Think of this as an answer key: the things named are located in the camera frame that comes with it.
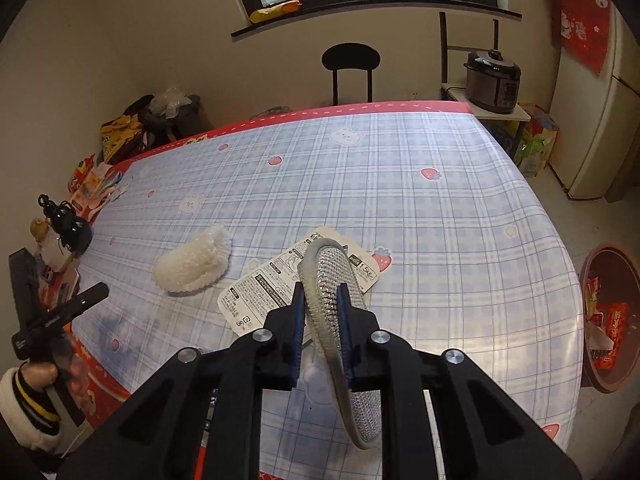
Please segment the left forearm white sleeve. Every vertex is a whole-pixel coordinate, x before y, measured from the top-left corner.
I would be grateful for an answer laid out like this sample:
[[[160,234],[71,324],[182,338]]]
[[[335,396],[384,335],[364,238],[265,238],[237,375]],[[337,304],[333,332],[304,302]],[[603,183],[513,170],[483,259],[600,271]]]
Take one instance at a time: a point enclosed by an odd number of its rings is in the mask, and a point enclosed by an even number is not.
[[[61,417],[44,390],[26,384],[21,366],[1,378],[1,416],[23,448],[52,453],[60,445]]]

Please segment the person's left hand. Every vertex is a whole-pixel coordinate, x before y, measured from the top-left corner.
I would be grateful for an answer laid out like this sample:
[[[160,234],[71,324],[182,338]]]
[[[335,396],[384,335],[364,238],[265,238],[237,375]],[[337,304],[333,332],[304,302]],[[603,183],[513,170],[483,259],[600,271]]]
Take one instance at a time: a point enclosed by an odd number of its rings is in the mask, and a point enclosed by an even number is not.
[[[58,378],[58,368],[49,362],[27,362],[21,366],[21,371],[26,384],[37,391],[51,387]],[[78,356],[74,356],[70,362],[65,385],[78,408],[87,413],[91,405],[88,374],[85,363]]]

